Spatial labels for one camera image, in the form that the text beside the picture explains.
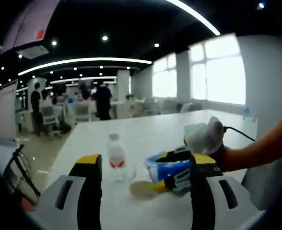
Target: plastic water bottle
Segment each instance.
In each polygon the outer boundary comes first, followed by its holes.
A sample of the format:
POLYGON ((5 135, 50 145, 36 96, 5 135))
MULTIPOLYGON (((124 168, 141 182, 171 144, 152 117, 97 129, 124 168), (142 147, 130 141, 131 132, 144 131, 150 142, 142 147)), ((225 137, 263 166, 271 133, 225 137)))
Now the plastic water bottle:
POLYGON ((244 108, 244 113, 243 113, 243 119, 245 120, 246 118, 250 117, 250 112, 249 112, 249 108, 245 107, 244 108))
POLYGON ((108 154, 111 177, 123 180, 126 177, 125 151, 117 133, 109 134, 108 154))

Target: pillar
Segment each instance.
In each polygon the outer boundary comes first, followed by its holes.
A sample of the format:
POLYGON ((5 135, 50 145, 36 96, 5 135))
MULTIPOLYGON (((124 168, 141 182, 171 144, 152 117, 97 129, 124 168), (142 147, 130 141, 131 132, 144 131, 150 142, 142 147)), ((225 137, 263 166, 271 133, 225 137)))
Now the pillar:
POLYGON ((126 100, 126 95, 129 92, 129 70, 119 70, 117 71, 117 99, 119 101, 126 100))
POLYGON ((192 76, 190 72, 190 51, 176 54, 177 65, 177 99, 189 102, 192 98, 192 76))

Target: bottle cap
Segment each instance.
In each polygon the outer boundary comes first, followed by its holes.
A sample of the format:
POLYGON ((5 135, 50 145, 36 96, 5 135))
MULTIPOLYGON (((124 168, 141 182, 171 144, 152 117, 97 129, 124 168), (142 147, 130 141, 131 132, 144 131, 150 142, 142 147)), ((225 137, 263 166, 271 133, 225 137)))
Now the bottle cap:
POLYGON ((110 140, 118 140, 120 135, 118 133, 109 133, 110 140))

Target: mouse cable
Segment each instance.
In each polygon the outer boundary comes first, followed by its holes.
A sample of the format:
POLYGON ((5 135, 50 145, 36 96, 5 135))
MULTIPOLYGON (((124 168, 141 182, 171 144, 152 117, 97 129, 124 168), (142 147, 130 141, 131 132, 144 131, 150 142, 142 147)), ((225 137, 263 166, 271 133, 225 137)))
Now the mouse cable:
POLYGON ((225 128, 225 132, 227 131, 227 129, 232 129, 232 130, 238 132, 239 134, 242 134, 243 136, 247 137, 248 139, 250 139, 250 140, 252 140, 252 141, 256 141, 255 139, 253 139, 253 138, 251 138, 250 136, 246 135, 245 133, 243 133, 243 132, 237 130, 236 128, 228 127, 228 126, 225 126, 224 128, 225 128))

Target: man in black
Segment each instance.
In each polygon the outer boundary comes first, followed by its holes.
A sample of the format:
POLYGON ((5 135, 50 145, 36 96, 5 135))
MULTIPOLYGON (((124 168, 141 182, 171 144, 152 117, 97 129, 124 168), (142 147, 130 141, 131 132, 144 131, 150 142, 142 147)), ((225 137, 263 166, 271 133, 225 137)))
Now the man in black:
POLYGON ((95 100, 97 113, 101 121, 111 120, 109 111, 111 109, 110 99, 112 94, 105 84, 101 84, 96 91, 95 100))
POLYGON ((36 83, 34 85, 34 91, 31 93, 31 106, 33 111, 33 118, 34 118, 34 131, 37 136, 40 136, 41 131, 43 130, 43 117, 40 113, 40 99, 41 95, 37 91, 40 88, 40 83, 36 83))

